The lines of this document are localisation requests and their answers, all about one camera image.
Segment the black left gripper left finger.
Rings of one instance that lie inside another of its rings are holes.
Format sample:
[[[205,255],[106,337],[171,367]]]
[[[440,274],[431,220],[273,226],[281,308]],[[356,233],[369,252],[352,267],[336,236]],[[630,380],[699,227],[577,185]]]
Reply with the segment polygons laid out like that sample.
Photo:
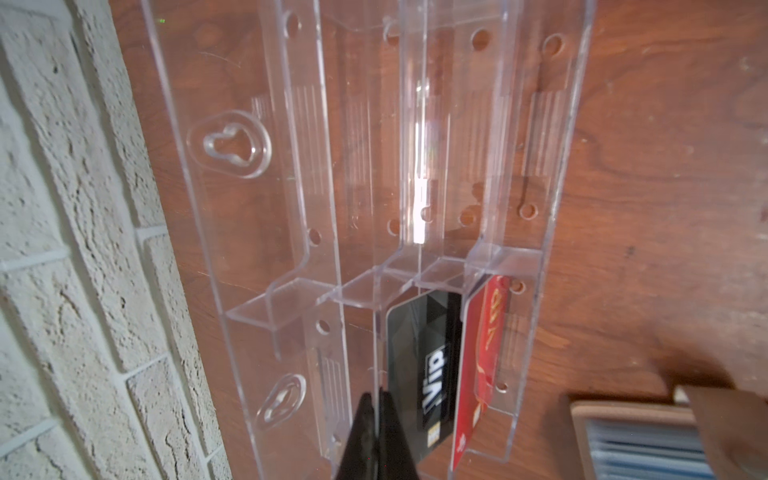
[[[376,477],[376,426],[372,395],[366,392],[358,403],[336,480],[373,480]]]

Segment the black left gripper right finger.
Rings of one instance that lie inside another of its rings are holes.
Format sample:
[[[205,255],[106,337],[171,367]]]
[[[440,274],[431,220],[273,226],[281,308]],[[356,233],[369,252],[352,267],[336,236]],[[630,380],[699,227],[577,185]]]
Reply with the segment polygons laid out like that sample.
[[[393,396],[385,390],[379,391],[377,478],[379,480],[419,479]]]

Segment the red VIP card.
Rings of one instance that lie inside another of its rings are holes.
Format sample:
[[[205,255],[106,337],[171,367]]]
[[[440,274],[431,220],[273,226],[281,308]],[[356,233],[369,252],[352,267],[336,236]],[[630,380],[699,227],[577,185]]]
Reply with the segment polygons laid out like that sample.
[[[475,428],[493,397],[509,286],[506,276],[488,276],[465,301],[452,471],[457,470],[467,452]]]

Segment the clear acrylic card organizer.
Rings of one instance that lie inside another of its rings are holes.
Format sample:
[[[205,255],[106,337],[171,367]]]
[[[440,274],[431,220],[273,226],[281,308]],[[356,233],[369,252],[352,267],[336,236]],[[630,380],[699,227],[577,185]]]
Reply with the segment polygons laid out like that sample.
[[[510,279],[493,397],[456,471],[509,459],[592,1],[146,1],[260,479],[334,479],[386,315]]]

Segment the black VIP card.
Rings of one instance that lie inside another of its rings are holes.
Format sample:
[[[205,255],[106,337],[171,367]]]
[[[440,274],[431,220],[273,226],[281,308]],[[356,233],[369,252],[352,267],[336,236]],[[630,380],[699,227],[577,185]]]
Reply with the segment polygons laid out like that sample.
[[[415,462],[453,433],[462,296],[431,290],[386,315],[388,390]]]

